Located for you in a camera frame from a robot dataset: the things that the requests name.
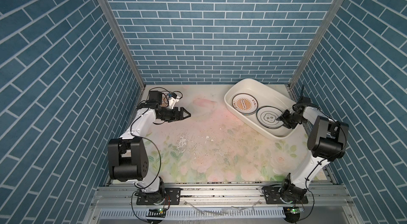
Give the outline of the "white plate grey emblem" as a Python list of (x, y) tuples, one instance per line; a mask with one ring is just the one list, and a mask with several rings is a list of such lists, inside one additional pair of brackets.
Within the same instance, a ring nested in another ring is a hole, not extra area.
[(278, 129), (283, 126), (283, 121), (280, 120), (283, 112), (272, 106), (263, 106), (256, 112), (256, 118), (259, 123), (268, 129)]

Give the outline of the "orange sunburst plate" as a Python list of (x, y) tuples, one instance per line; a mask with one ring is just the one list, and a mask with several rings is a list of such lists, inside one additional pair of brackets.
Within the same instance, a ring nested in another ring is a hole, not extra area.
[(167, 91), (162, 92), (162, 104), (161, 104), (161, 106), (164, 107), (164, 108), (169, 107), (169, 95), (170, 95), (170, 93), (167, 92)]
[(242, 115), (252, 115), (259, 107), (256, 98), (245, 93), (235, 95), (232, 98), (232, 106)]

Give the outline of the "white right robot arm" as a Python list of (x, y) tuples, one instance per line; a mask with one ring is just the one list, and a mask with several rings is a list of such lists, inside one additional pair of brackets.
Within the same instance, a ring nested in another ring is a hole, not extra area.
[(326, 165), (344, 156), (348, 144), (349, 125), (325, 114), (314, 104), (295, 104), (278, 118), (283, 126), (293, 129), (299, 124), (311, 124), (308, 153), (286, 180), (289, 189), (304, 192), (316, 174)]

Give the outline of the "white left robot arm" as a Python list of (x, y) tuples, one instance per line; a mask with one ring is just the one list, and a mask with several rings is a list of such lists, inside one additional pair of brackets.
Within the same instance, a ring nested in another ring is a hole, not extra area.
[(183, 107), (164, 108), (159, 101), (143, 101), (137, 106), (135, 119), (118, 138), (108, 143), (109, 176), (120, 182), (134, 182), (143, 193), (163, 193), (163, 182), (149, 168), (144, 140), (153, 123), (182, 121), (191, 113)]

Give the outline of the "white plastic bin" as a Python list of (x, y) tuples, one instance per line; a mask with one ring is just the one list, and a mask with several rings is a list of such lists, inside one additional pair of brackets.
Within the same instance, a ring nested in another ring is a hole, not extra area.
[(280, 109), (282, 112), (290, 109), (295, 104), (288, 96), (254, 79), (243, 79), (226, 93), (224, 102), (226, 108), (232, 114), (268, 139), (285, 140), (304, 137), (302, 134), (305, 132), (305, 129), (301, 125), (298, 125), (295, 129), (288, 129), (284, 126), (278, 129), (268, 129), (259, 123), (256, 118), (256, 112), (252, 115), (242, 115), (239, 113), (232, 106), (232, 98), (241, 93), (250, 94), (255, 97), (258, 101), (258, 109), (263, 106), (272, 106)]

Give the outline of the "floral table mat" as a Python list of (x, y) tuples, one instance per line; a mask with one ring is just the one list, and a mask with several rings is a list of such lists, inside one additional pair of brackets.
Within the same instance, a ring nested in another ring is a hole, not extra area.
[(149, 170), (143, 185), (165, 183), (282, 181), (308, 154), (302, 126), (264, 136), (246, 117), (228, 106), (229, 85), (180, 85), (179, 107), (191, 117), (161, 122), (152, 111), (139, 110), (126, 135), (141, 133)]

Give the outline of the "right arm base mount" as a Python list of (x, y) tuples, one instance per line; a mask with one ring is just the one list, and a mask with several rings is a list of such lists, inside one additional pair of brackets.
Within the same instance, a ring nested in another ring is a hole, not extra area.
[(301, 189), (291, 182), (290, 174), (286, 176), (281, 185), (273, 184), (263, 186), (261, 189), (266, 204), (307, 204), (306, 189)]

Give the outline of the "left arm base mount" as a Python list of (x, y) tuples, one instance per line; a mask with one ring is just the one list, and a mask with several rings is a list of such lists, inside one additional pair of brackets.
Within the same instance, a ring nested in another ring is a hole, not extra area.
[(137, 196), (136, 204), (138, 206), (152, 206), (160, 205), (166, 200), (166, 204), (179, 205), (181, 189), (180, 188), (166, 188), (163, 179), (159, 178), (155, 182), (158, 183), (158, 190), (155, 192), (144, 192), (141, 190)]

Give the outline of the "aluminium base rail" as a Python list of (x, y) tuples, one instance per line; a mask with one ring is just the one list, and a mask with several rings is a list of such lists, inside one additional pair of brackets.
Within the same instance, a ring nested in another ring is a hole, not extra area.
[(354, 204), (342, 185), (314, 182), (304, 199), (285, 203), (275, 182), (168, 184), (167, 198), (149, 203), (133, 185), (98, 188), (87, 224), (282, 223), (354, 224)]

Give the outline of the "aluminium corner post right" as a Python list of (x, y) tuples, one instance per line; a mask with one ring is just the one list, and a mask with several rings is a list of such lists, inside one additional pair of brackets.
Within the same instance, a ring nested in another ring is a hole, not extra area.
[(308, 46), (308, 49), (304, 53), (302, 60), (300, 61), (296, 71), (294, 72), (292, 78), (290, 79), (290, 81), (288, 83), (288, 89), (290, 91), (294, 90), (294, 87), (296, 86), (297, 82), (299, 81), (301, 74), (303, 73), (307, 64), (311, 60), (316, 48), (320, 44), (324, 34), (326, 33), (328, 27), (332, 23), (335, 15), (337, 14), (339, 8), (341, 7), (343, 1), (344, 0), (332, 0), (330, 7), (321, 22), (321, 25), (318, 27), (318, 29), (315, 33), (315, 36), (311, 40), (311, 42)]

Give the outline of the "aluminium corner post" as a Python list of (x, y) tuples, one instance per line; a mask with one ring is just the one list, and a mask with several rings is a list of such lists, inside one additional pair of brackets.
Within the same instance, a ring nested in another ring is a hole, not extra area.
[(128, 47), (126, 41), (125, 41), (125, 38), (124, 38), (124, 36), (123, 36), (123, 34), (121, 32), (121, 29), (120, 29), (120, 27), (119, 27), (119, 25), (118, 25), (118, 23), (116, 21), (116, 18), (114, 16), (113, 12), (112, 12), (112, 9), (111, 9), (111, 7), (109, 5), (108, 0), (97, 0), (97, 1), (98, 1), (99, 5), (100, 5), (100, 8), (101, 8), (103, 14), (105, 15), (105, 17), (107, 19), (107, 22), (109, 23), (109, 25), (111, 27), (111, 30), (112, 30), (112, 32), (113, 32), (113, 34), (114, 34), (114, 36), (115, 36), (115, 38), (116, 38), (116, 40), (117, 40), (123, 54), (124, 54), (128, 64), (129, 64), (129, 66), (130, 66), (130, 68), (131, 68), (137, 82), (139, 83), (139, 85), (140, 85), (140, 87), (141, 87), (141, 89), (143, 91), (145, 89), (145, 83), (144, 83), (144, 81), (142, 79), (141, 74), (139, 73), (139, 71), (137, 69), (137, 66), (136, 66), (135, 61), (134, 61), (134, 59), (132, 57), (130, 49), (129, 49), (129, 47)]
[(297, 82), (299, 81), (301, 74), (303, 73), (307, 64), (311, 60), (316, 48), (320, 44), (324, 34), (326, 33), (328, 27), (332, 23), (335, 15), (337, 14), (339, 8), (341, 7), (343, 1), (344, 0), (332, 0), (330, 7), (321, 22), (321, 25), (318, 27), (318, 29), (315, 33), (315, 36), (311, 40), (311, 42), (308, 46), (308, 49), (304, 53), (302, 60), (300, 61), (296, 71), (294, 72), (292, 78), (290, 79), (290, 81), (288, 83), (288, 89), (290, 91), (294, 90), (294, 87), (296, 86)]

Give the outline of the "aluminium corner post left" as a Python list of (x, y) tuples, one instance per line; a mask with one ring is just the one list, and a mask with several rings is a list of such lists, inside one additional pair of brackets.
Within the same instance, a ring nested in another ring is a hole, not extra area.
[(139, 83), (139, 85), (140, 85), (140, 87), (141, 87), (141, 89), (143, 91), (145, 89), (145, 83), (144, 83), (144, 81), (142, 79), (141, 74), (139, 73), (139, 71), (137, 69), (137, 66), (136, 66), (135, 61), (134, 61), (134, 59), (132, 57), (130, 49), (129, 49), (129, 47), (128, 47), (126, 41), (125, 41), (125, 38), (124, 38), (124, 36), (123, 36), (123, 34), (121, 32), (121, 29), (120, 29), (120, 27), (119, 27), (119, 25), (118, 25), (118, 23), (116, 21), (116, 18), (114, 16), (113, 12), (112, 12), (112, 9), (111, 9), (111, 7), (109, 5), (108, 0), (97, 0), (97, 1), (98, 1), (99, 5), (100, 5), (100, 8), (101, 8), (103, 14), (105, 15), (105, 17), (107, 19), (107, 22), (109, 23), (109, 25), (111, 27), (111, 30), (112, 30), (112, 32), (113, 32), (113, 34), (114, 34), (114, 36), (115, 36), (115, 38), (116, 38), (116, 40), (117, 40), (123, 54), (124, 54), (128, 64), (129, 64), (129, 66), (130, 66), (130, 68), (131, 68), (137, 82)]

